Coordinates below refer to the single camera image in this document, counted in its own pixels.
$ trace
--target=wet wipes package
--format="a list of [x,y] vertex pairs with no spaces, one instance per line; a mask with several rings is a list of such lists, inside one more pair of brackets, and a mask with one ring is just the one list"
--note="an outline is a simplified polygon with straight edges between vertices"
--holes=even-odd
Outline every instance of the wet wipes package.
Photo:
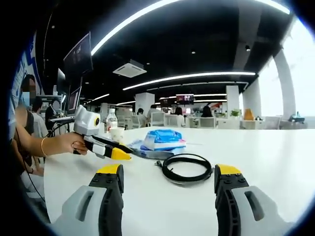
[[182,134],[171,129],[149,131],[141,146],[142,150],[173,150],[186,147]]

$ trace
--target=ceiling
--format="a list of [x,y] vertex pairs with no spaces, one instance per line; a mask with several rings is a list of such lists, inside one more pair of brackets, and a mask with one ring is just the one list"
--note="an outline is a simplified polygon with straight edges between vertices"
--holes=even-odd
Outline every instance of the ceiling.
[[[37,52],[45,67],[42,83],[46,93],[56,84],[63,58],[89,31],[92,48],[120,22],[157,0],[68,0],[60,3],[38,30]],[[181,0],[143,15],[110,38],[94,55],[94,70],[84,77],[84,101],[109,93],[93,103],[121,103],[134,100],[148,89],[160,97],[177,93],[225,93],[227,84],[252,83],[257,76],[203,76],[165,81],[123,91],[123,88],[155,79],[212,71],[258,73],[280,48],[292,14],[284,14],[253,0]],[[130,59],[147,73],[127,78],[112,73]]]

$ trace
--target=plastic bottle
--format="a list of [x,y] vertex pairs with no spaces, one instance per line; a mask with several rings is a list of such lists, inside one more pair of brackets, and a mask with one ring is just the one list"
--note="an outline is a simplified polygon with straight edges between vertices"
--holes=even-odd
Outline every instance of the plastic bottle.
[[109,114],[106,118],[106,126],[107,126],[107,132],[109,132],[109,129],[111,127],[117,127],[118,126],[118,120],[115,115],[115,108],[109,109]]

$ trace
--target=office desk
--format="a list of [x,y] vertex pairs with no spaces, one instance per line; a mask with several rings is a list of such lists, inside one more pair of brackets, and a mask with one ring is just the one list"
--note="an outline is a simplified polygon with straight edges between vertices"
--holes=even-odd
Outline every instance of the office desk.
[[[125,143],[143,139],[147,127],[125,131]],[[239,168],[250,185],[258,186],[278,205],[285,221],[297,221],[315,193],[315,130],[209,130],[173,128],[183,134],[187,152]],[[54,155],[45,163],[45,198],[54,222],[62,205],[81,185],[88,185],[97,169],[108,163],[86,156]],[[154,160],[132,156],[124,165],[123,236],[217,235],[214,176],[192,187],[176,186],[164,178]],[[178,174],[194,175],[199,166],[179,163]]]

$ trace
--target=hand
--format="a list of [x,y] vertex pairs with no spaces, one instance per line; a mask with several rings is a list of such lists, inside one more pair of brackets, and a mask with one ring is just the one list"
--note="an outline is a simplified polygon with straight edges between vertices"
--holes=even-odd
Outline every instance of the hand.
[[78,151],[82,155],[86,155],[88,149],[84,144],[83,137],[77,133],[70,132],[57,136],[60,140],[65,152],[73,153],[74,150]]
[[36,170],[33,171],[33,175],[44,176],[44,168],[36,168]]

